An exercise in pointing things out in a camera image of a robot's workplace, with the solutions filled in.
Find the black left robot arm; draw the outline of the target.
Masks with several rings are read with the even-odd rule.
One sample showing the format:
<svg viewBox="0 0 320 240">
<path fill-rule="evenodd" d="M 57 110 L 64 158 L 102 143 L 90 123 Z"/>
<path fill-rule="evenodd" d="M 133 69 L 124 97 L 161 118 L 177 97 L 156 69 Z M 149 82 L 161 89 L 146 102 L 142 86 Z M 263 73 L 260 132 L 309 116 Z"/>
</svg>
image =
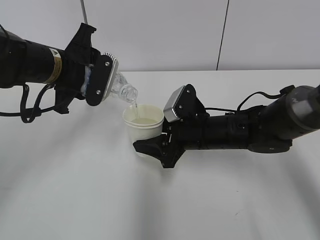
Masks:
<svg viewBox="0 0 320 240">
<path fill-rule="evenodd" d="M 94 64 L 99 51 L 92 47 L 96 28 L 81 23 L 65 49 L 23 39 L 0 29 L 0 87 L 9 89 L 26 83 L 45 84 L 55 89 L 55 111 L 68 113 L 73 99 L 84 100 L 81 88 L 85 69 Z"/>
</svg>

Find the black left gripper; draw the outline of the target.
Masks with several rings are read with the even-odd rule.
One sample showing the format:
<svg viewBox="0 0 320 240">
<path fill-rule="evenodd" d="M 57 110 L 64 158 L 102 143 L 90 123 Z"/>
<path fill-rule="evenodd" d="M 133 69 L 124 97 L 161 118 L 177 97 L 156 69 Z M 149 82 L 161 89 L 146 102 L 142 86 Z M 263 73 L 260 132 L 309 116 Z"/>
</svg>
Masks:
<svg viewBox="0 0 320 240">
<path fill-rule="evenodd" d="M 69 105 L 74 99 L 84 100 L 84 84 L 88 68 L 95 65 L 98 54 L 92 47 L 91 37 L 97 29 L 81 23 L 76 34 L 62 55 L 62 70 L 55 83 L 54 111 L 68 114 Z"/>
</svg>

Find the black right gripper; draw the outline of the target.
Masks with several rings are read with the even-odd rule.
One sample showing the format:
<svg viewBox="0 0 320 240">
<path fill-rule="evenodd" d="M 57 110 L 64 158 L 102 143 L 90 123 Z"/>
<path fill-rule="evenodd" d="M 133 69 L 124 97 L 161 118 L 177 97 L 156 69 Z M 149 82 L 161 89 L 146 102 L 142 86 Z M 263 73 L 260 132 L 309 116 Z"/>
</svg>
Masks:
<svg viewBox="0 0 320 240">
<path fill-rule="evenodd" d="M 164 120 L 159 136 L 137 140 L 133 147 L 137 153 L 158 159 L 163 168 L 174 168 L 186 150 L 207 150 L 205 126 L 210 115 L 199 113 L 174 122 Z"/>
</svg>

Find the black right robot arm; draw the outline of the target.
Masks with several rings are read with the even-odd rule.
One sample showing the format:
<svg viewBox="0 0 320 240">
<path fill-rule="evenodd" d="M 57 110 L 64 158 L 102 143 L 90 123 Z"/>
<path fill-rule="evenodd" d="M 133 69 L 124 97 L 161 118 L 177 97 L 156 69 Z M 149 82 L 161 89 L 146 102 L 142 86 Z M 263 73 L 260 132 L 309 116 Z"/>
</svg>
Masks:
<svg viewBox="0 0 320 240">
<path fill-rule="evenodd" d="M 211 116 L 193 85 L 177 89 L 163 113 L 160 135 L 136 140 L 136 152 L 151 156 L 163 168 L 173 168 L 188 150 L 249 150 L 261 154 L 287 152 L 293 140 L 320 128 L 320 89 L 287 86 L 266 95 L 269 105 L 238 106 Z"/>
</svg>

